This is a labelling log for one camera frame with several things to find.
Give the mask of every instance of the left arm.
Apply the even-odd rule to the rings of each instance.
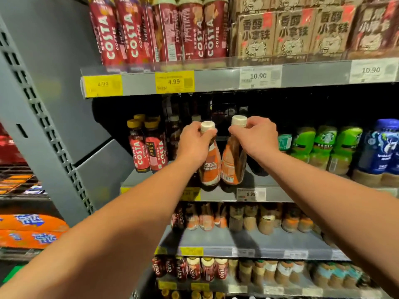
[[[54,242],[0,289],[7,299],[128,299],[216,131],[184,128],[177,160]]]

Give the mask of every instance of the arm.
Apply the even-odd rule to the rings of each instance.
[[[398,199],[283,154],[269,119],[251,117],[247,127],[230,132],[355,264],[398,297]]]
[[[128,299],[216,130],[184,128],[177,160],[95,212],[0,289],[7,299]]]

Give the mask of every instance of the white bottle cap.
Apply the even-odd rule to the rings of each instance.
[[[244,115],[234,115],[232,117],[232,125],[245,128],[247,126],[247,118]]]
[[[178,115],[172,115],[170,117],[170,121],[179,121],[179,116]]]
[[[201,121],[201,115],[195,114],[191,116],[192,121]]]
[[[213,121],[203,121],[201,123],[201,132],[205,132],[210,129],[215,129],[215,123]]]

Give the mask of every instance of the left hand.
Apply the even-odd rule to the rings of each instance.
[[[201,135],[201,123],[193,121],[184,127],[180,135],[176,160],[183,160],[195,172],[206,160],[209,144],[217,130],[207,130]]]

